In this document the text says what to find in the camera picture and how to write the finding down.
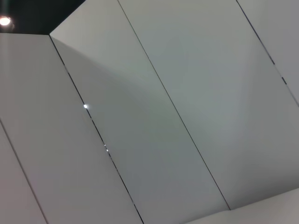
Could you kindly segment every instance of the white surface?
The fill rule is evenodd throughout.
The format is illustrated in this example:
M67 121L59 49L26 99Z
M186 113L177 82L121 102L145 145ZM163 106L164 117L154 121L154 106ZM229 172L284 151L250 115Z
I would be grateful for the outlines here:
M52 34L146 224L226 204L116 0L88 0Z
M231 208L298 188L299 109L236 1L120 3Z
M1 124L0 223L46 224Z
M140 224L50 38L0 34L0 68L0 116L49 223Z
M220 212L188 224L297 224L299 190L293 190L233 211Z
M238 0L263 44L299 100L299 1Z

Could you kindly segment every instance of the ceiling light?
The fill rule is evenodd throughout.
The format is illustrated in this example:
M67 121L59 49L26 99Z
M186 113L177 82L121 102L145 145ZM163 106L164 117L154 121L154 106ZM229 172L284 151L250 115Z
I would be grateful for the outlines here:
M10 19L8 17L2 16L0 17L0 25L7 26L10 23Z

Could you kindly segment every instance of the white wall panel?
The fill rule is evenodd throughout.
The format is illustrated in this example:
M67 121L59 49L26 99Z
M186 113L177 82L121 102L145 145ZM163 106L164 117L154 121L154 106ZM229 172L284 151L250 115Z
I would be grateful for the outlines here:
M49 223L140 224L50 38L0 34L0 68L0 116Z
M120 3L231 208L299 187L299 109L237 2Z
M0 223L46 224L1 124Z
M299 1L239 0L239 3L299 100Z
M117 0L88 0L52 34L146 224L227 206Z

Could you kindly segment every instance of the black ceiling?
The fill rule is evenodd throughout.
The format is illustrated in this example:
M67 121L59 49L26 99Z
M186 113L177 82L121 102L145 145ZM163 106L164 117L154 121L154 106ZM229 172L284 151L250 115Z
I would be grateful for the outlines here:
M0 33L48 35L85 0L0 0L0 15L13 24Z

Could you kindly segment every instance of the white partition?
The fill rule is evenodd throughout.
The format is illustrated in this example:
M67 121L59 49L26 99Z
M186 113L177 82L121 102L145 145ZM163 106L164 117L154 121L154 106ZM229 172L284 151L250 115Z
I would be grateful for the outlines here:
M1 124L0 223L46 224Z
M117 0L51 35L146 224L228 209Z
M48 36L0 34L0 104L49 224L141 223Z
M299 101L299 1L238 0Z
M120 3L230 207L298 188L299 109L237 2Z

